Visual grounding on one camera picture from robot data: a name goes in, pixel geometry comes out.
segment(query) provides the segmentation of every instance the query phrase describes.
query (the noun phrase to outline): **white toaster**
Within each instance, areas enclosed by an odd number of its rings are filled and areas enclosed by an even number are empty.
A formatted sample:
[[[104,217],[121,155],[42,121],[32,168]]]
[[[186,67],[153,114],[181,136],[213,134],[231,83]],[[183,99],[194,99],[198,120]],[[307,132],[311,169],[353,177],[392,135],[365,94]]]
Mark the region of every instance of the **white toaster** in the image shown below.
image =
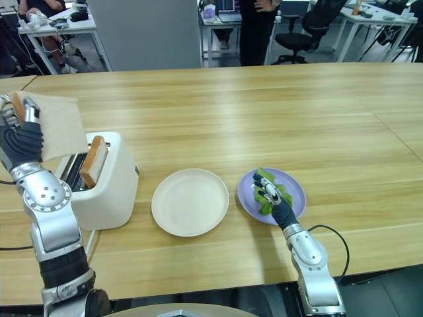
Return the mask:
[[[87,143],[100,135],[108,154],[96,186],[87,189],[79,175],[86,154],[63,158],[55,175],[72,188],[71,204],[79,225],[85,230],[104,230],[126,224],[134,209],[139,168],[122,136],[116,132],[87,134]]]

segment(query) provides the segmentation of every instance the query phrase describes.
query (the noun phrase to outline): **white desk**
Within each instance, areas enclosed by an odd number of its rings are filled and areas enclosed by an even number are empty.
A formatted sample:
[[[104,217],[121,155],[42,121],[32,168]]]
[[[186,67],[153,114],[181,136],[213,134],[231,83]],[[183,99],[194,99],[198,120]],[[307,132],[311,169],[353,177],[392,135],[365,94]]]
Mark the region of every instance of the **white desk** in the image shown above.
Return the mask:
[[[213,53],[239,53],[239,36],[237,36],[237,45],[234,50],[213,50],[212,48],[212,38],[213,38],[213,30],[216,29],[223,29],[223,28],[232,28],[237,29],[238,31],[241,29],[241,22],[221,22],[218,17],[213,22],[204,20],[203,14],[199,14],[200,20],[200,38],[201,38],[201,55],[204,57],[204,54],[207,53],[208,59],[208,67],[212,64]],[[206,29],[207,32],[207,50],[204,50],[204,35],[203,35],[203,27]]]
[[[55,20],[57,18],[69,18],[72,13],[74,13],[75,10],[70,8],[68,10],[64,10],[61,13],[58,13],[52,17],[50,17],[51,20]],[[106,67],[109,71],[112,70],[112,67],[110,65],[110,62],[107,58],[106,52],[104,51],[103,45],[100,40],[100,36],[98,36],[97,28],[95,25],[95,22],[91,15],[88,15],[88,20],[84,21],[78,21],[78,22],[72,22],[70,19],[67,20],[67,23],[69,24],[69,28],[64,28],[63,30],[60,30],[59,34],[84,34],[89,33],[93,37],[93,42],[95,45],[95,48],[97,50],[97,53],[99,54],[100,58],[103,58]],[[40,36],[51,36],[57,34],[57,29],[50,26],[50,25],[44,25],[37,29],[31,29],[31,28],[19,28],[18,32],[19,34],[26,34],[29,37],[29,40],[31,41],[32,45],[34,46],[36,52],[41,57],[43,62],[46,64],[48,70],[51,74],[57,75],[56,69],[53,67],[53,65],[50,63],[50,60],[48,59],[46,52],[44,51],[43,47],[41,47],[36,40],[37,37]]]
[[[309,8],[307,11],[311,10],[311,7],[317,2],[317,0],[311,0],[309,3]],[[365,18],[361,15],[352,15],[352,9],[349,8],[342,8],[340,14],[344,18],[338,33],[338,36],[336,37],[335,44],[333,45],[333,50],[338,49],[338,45],[340,42],[340,39],[344,33],[345,24],[347,21],[352,23],[351,31],[348,34],[348,37],[345,41],[344,46],[342,47],[342,50],[338,57],[338,62],[344,61],[346,52],[350,48],[352,39],[356,35],[357,29],[360,25],[385,25],[385,26],[401,26],[400,34],[398,35],[397,39],[395,40],[395,43],[392,45],[391,49],[389,50],[388,54],[383,58],[384,61],[390,61],[392,59],[393,54],[395,53],[395,50],[398,48],[399,44],[403,41],[408,29],[411,25],[415,24],[416,22],[406,20],[402,18],[399,15],[396,15],[395,13],[392,13],[390,11],[387,11],[385,9],[376,7],[374,5],[370,5],[368,3],[363,3],[361,10],[366,11],[367,13],[371,13],[373,16],[371,18]],[[394,21],[388,21],[384,20],[383,17],[394,17]]]

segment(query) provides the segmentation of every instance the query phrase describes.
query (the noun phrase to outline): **robotic arm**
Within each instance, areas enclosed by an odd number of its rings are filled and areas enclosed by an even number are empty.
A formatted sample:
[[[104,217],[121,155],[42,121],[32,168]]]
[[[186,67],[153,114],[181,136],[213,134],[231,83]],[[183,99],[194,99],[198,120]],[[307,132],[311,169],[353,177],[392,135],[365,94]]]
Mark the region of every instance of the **robotic arm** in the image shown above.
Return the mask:
[[[71,207],[71,189],[45,170],[42,161],[40,109],[23,101],[20,122],[8,96],[0,96],[0,159],[31,217],[30,235],[44,281],[44,316],[104,316],[110,311],[104,291],[94,290],[81,231]]]
[[[254,174],[258,192],[272,205],[272,216],[284,233],[298,272],[298,287],[307,316],[345,316],[339,289],[328,270],[325,247],[298,223],[283,195],[259,174]]]

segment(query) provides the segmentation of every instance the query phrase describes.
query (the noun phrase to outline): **white plate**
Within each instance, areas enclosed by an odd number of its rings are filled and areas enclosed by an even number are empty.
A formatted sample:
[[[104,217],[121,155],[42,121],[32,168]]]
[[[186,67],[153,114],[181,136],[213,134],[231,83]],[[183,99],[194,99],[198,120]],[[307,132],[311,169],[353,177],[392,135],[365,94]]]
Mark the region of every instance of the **white plate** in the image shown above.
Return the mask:
[[[166,177],[151,201],[156,223],[175,236],[198,236],[216,227],[229,206],[229,192],[223,180],[192,168]]]

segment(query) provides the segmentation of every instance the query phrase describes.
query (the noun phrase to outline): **lettuce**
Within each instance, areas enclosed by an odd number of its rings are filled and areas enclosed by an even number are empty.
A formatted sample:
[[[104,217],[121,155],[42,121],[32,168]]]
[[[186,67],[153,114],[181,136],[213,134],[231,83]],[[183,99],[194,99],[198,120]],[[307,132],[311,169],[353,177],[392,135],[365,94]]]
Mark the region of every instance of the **lettuce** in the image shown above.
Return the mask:
[[[275,187],[279,190],[279,192],[283,195],[283,197],[285,198],[285,200],[289,203],[289,206],[292,207],[292,196],[290,194],[288,194],[286,192],[285,186],[281,185],[281,184],[276,184],[275,183],[275,176],[269,172],[266,172],[263,168],[259,168],[257,170],[257,173],[260,174],[261,176],[267,178],[271,183],[273,183],[273,185],[275,185]],[[256,201],[258,201],[261,204],[261,209],[260,209],[260,213],[262,215],[269,215],[272,213],[272,206],[271,204],[268,202],[268,200],[266,198],[264,198],[263,196],[261,196],[258,191],[260,190],[260,188],[258,188],[257,186],[255,187],[254,190],[254,198]]]

